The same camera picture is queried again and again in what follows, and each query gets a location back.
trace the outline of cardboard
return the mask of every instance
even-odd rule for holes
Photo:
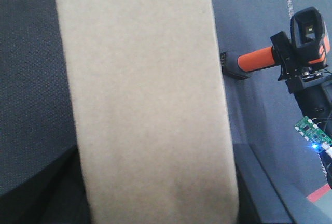
[[[57,0],[94,223],[234,223],[211,0]]]

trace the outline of electronic component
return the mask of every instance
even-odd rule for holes
[[[295,130],[298,131],[307,141],[311,142],[311,145],[318,152],[323,150],[332,157],[332,139],[326,135],[311,119],[304,116],[295,125]]]

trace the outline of wire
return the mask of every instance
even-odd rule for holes
[[[332,74],[332,72],[330,70],[327,70],[326,68],[323,68],[322,70],[324,70],[323,73],[328,73],[328,74]]]
[[[330,111],[330,113],[329,113],[329,115],[328,115],[328,119],[327,119],[327,121],[326,121],[326,123],[325,123],[325,125],[324,125],[323,132],[325,132],[325,129],[326,129],[326,127],[327,127],[327,124],[328,124],[329,120],[331,119],[331,115],[332,115],[332,110]]]
[[[318,120],[318,119],[332,119],[332,117],[331,118],[313,118],[311,120]]]

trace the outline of gray fabric surface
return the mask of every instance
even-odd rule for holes
[[[314,6],[332,32],[332,0],[293,0],[294,12]],[[270,36],[289,35],[287,0],[213,0],[220,51],[248,53],[271,46]],[[283,173],[303,197],[326,184],[319,156],[294,130],[302,115],[280,68],[255,72],[246,81],[225,77],[234,143],[254,144],[256,153]]]
[[[1,196],[75,146],[76,135],[55,1],[0,0],[0,9]]]

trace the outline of dark fabric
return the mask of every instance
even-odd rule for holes
[[[26,214],[75,147],[55,0],[0,0],[0,223]]]
[[[37,223],[54,193],[51,188],[58,187],[62,171],[75,150],[70,149],[34,177],[1,196],[0,223]]]
[[[15,224],[90,224],[77,150]]]
[[[294,12],[316,7],[332,33],[331,2],[293,0]],[[213,7],[220,51],[248,53],[271,46],[270,36],[279,31],[289,35],[287,0],[213,0]],[[224,76],[232,138],[254,144],[261,161],[282,172],[306,197],[326,179],[318,154],[294,130],[302,115],[285,82],[277,81],[279,74],[274,67],[245,81]]]

